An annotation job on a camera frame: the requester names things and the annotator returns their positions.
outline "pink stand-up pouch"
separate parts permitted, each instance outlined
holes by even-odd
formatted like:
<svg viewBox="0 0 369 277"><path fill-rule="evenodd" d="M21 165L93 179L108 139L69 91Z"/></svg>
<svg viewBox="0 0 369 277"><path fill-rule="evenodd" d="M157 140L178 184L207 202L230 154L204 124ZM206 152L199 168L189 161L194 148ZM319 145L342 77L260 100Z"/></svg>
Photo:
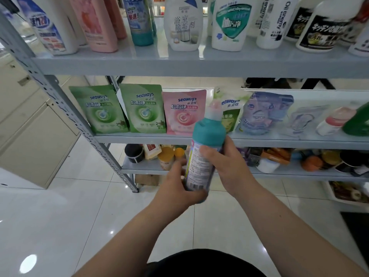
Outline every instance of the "pink stand-up pouch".
<svg viewBox="0 0 369 277"><path fill-rule="evenodd" d="M205 115L206 90L162 92L166 132L192 136L195 123Z"/></svg>

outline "black label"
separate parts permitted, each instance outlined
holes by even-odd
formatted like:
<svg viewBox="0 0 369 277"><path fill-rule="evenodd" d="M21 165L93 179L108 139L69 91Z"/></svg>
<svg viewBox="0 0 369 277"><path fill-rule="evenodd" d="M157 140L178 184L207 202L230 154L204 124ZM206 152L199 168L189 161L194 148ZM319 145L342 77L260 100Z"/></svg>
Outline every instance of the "black label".
<svg viewBox="0 0 369 277"><path fill-rule="evenodd" d="M302 38L300 46L320 50L332 49L347 29L350 19L345 21L329 21L328 19L328 17L316 15Z"/></svg>
<svg viewBox="0 0 369 277"><path fill-rule="evenodd" d="M300 7L298 9L298 13L296 14L295 19L293 20L293 23L291 25L290 30L287 33L287 37L293 38L298 40L298 38L301 36L302 31L304 30L307 22L309 21L310 17L312 15L311 9L306 9Z"/></svg>

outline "green bottle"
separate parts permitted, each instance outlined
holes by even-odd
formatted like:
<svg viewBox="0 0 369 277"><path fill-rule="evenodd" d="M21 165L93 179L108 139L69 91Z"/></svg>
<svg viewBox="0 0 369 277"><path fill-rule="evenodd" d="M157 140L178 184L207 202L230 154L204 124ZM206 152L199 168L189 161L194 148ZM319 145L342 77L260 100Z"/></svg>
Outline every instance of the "green bottle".
<svg viewBox="0 0 369 277"><path fill-rule="evenodd" d="M357 109L356 115L345 123L342 130L349 135L369 136L369 102Z"/></svg>

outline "black mat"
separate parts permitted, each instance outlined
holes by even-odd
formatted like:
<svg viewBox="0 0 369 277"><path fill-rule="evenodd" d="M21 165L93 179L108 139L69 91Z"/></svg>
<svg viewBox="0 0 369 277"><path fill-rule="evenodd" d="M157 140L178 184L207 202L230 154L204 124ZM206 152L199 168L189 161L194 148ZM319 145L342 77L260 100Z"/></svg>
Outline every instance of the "black mat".
<svg viewBox="0 0 369 277"><path fill-rule="evenodd" d="M341 215L369 267L369 214L341 212Z"/></svg>

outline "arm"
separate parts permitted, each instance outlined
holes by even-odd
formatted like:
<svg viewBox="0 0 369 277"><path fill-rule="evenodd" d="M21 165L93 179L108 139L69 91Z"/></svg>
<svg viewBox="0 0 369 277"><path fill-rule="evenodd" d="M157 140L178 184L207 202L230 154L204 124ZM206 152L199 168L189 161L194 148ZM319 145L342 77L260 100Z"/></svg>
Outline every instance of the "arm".
<svg viewBox="0 0 369 277"><path fill-rule="evenodd" d="M176 161L152 202L127 223L74 277L141 276L163 229L189 206L204 200L205 191L185 191Z"/></svg>
<svg viewBox="0 0 369 277"><path fill-rule="evenodd" d="M226 138L225 155L206 146L200 151L217 168L282 276L368 277L255 180L231 138Z"/></svg>

